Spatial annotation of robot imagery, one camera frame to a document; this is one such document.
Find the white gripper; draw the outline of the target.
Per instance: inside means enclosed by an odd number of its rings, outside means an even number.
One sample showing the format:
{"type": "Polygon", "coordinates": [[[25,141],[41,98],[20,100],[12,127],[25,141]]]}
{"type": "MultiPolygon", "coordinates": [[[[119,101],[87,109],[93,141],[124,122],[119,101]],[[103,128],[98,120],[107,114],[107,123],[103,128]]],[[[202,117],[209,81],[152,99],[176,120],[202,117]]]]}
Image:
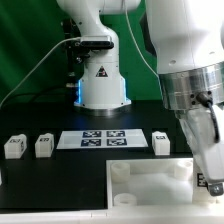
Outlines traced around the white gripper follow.
{"type": "Polygon", "coordinates": [[[214,124],[210,110],[200,107],[193,110],[177,111],[186,141],[193,153],[197,165],[200,167],[208,183],[211,196],[222,196],[224,186],[224,111],[213,105],[217,118],[219,141],[215,141],[214,124]]]}

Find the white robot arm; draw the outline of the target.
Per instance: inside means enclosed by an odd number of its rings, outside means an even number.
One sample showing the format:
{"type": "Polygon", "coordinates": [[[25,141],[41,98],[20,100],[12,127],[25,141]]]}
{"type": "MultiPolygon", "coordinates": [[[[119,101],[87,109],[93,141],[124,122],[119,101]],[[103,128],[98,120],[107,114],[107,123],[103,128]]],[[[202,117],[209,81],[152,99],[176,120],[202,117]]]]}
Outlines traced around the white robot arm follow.
{"type": "Polygon", "coordinates": [[[100,17],[140,2],[145,41],[157,57],[164,106],[175,112],[212,196],[224,193],[224,0],[56,0],[77,25],[87,51],[75,103],[116,110],[130,103],[119,72],[119,39],[100,17]]]}

